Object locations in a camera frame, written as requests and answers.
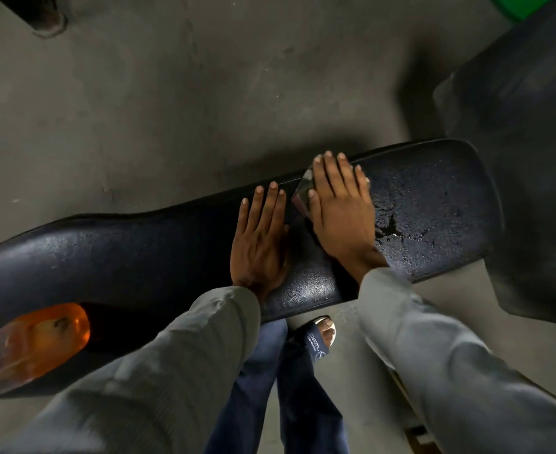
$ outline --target jeans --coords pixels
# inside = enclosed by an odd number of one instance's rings
[[[347,454],[343,417],[314,376],[310,355],[287,342],[287,321],[266,323],[234,383],[205,454],[255,454],[277,381],[285,454]]]

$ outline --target grey sleeve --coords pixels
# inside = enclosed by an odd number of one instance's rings
[[[400,375],[445,453],[556,452],[556,399],[495,357],[390,269],[360,286],[367,342]]]
[[[0,453],[199,453],[259,334],[256,296],[211,290],[142,349],[85,376]]]

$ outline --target leg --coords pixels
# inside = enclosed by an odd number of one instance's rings
[[[269,391],[274,385],[287,330],[286,320],[261,325],[257,346],[242,366],[205,454],[257,452]]]
[[[285,454],[347,454],[343,417],[316,380],[304,346],[285,344],[277,381]]]

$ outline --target grey floor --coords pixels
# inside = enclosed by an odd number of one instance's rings
[[[0,241],[73,213],[173,205],[440,134],[433,87],[510,28],[489,0],[61,0],[42,41],[0,5]],[[556,325],[496,304],[480,261],[418,286],[556,394]],[[352,452],[407,452],[354,302],[317,374]],[[0,439],[45,399],[0,402]],[[281,452],[269,401],[260,452]]]

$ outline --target left hand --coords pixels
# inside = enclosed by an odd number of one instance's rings
[[[287,195],[271,182],[265,205],[263,201],[263,186],[255,189],[250,211],[248,200],[242,200],[229,258],[232,283],[250,289],[260,303],[282,283],[288,270],[283,242],[288,230],[284,224]]]

